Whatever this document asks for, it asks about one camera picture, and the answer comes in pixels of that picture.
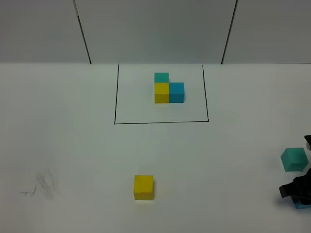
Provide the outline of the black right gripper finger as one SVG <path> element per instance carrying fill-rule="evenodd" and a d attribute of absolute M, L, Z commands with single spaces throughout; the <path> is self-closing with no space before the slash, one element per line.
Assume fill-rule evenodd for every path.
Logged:
<path fill-rule="evenodd" d="M 282 198 L 295 197 L 303 200 L 311 199 L 311 177 L 295 177 L 289 184 L 282 185 L 279 188 Z"/>

